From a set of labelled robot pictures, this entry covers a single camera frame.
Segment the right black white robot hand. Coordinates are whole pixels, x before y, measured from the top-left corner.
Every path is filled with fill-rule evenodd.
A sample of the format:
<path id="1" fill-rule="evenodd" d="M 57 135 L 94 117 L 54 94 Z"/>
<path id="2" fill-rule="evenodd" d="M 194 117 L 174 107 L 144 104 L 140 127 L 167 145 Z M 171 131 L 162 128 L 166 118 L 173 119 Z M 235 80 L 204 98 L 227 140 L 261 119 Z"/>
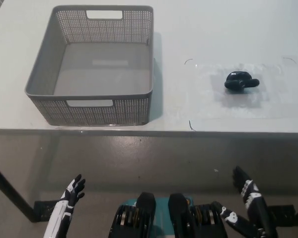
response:
<path id="1" fill-rule="evenodd" d="M 218 202 L 213 202 L 221 218 L 245 238 L 277 238 L 278 233 L 266 201 L 253 179 L 239 166 L 233 169 L 233 185 L 240 193 L 248 219 Z"/>

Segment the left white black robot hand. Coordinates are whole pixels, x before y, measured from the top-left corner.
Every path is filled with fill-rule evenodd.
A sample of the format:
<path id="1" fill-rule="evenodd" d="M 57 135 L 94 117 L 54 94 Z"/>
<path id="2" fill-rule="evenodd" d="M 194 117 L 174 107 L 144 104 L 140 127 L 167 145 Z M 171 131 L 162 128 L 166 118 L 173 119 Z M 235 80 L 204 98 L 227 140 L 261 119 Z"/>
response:
<path id="1" fill-rule="evenodd" d="M 56 203 L 43 238 L 65 238 L 77 202 L 84 197 L 85 179 L 77 175 L 67 186 L 61 198 Z"/>

